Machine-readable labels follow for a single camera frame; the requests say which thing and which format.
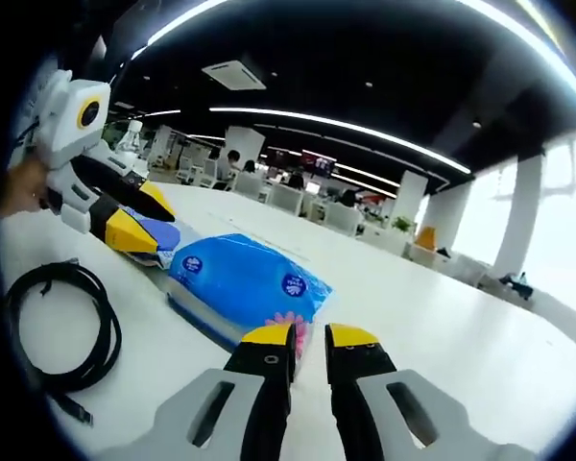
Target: potted plant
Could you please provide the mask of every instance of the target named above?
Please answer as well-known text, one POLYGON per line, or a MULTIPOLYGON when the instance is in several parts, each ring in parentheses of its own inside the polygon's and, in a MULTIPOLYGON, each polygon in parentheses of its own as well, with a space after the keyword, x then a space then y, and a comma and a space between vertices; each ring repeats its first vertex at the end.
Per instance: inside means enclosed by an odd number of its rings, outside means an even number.
POLYGON ((403 216, 397 216, 393 223, 391 224, 393 229, 398 230, 399 232, 403 233, 410 233, 412 228, 414 227, 414 223, 403 216))

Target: black cable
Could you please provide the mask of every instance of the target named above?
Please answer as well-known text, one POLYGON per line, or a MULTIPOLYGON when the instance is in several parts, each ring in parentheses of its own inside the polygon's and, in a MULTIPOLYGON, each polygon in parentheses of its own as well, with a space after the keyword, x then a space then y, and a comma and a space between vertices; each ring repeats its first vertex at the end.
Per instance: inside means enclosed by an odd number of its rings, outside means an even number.
POLYGON ((23 361, 23 366, 33 372, 42 391, 47 393, 66 413, 88 425, 93 424, 92 415, 81 405, 66 396, 66 393, 81 391, 100 381, 115 364, 122 347, 122 331, 115 311, 108 301, 107 290, 100 280, 88 269, 72 262, 57 262, 43 265, 21 276, 11 287, 6 297, 6 308, 12 344, 23 361), (40 291, 44 296, 53 280, 62 281, 81 288, 93 298, 100 318, 96 343, 87 359, 76 369, 62 374, 48 374, 35 367, 21 344, 19 319, 24 298, 35 285, 45 283, 40 291), (115 345, 111 349, 111 326, 115 331, 115 345))
POLYGON ((17 137, 17 139, 15 140, 15 147, 22 146, 28 133, 38 128, 38 125, 40 125, 40 122, 37 120, 36 122, 31 124, 28 128, 26 128, 23 132, 21 132, 17 137))

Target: human hand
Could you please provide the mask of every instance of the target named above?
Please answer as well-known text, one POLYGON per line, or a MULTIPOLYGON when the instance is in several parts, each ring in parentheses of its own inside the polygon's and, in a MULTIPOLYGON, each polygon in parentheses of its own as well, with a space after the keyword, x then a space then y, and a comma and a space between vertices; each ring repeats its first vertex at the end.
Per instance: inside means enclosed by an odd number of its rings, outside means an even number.
POLYGON ((31 154, 7 173, 7 184, 0 201, 0 218, 19 211, 38 211, 47 193, 47 166, 31 154))

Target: blue logo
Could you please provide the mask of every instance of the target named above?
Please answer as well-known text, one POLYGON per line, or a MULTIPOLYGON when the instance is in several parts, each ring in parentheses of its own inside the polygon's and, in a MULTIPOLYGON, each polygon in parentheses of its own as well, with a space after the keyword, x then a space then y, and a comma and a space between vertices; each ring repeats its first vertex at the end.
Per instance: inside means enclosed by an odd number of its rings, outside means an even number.
POLYGON ((198 274, 203 269, 203 262, 195 256, 186 256, 181 262, 183 269, 198 274))
POLYGON ((305 293, 305 290, 307 290, 307 285, 301 277, 287 274, 281 281, 281 288, 288 296, 300 298, 303 296, 303 293, 305 293))

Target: pink flower print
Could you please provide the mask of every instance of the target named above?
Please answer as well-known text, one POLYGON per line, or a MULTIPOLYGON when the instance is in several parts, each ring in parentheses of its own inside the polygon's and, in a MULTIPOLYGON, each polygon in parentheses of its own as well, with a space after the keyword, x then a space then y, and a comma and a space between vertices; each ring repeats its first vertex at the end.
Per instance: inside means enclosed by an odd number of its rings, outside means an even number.
POLYGON ((305 334, 307 334, 307 324, 303 320, 302 315, 295 317, 294 312, 288 312, 285 317, 283 317, 279 312, 273 320, 266 320, 266 325, 278 325, 278 324, 295 324, 297 329, 297 348, 296 356, 300 359, 303 356, 303 349, 305 346, 305 334))

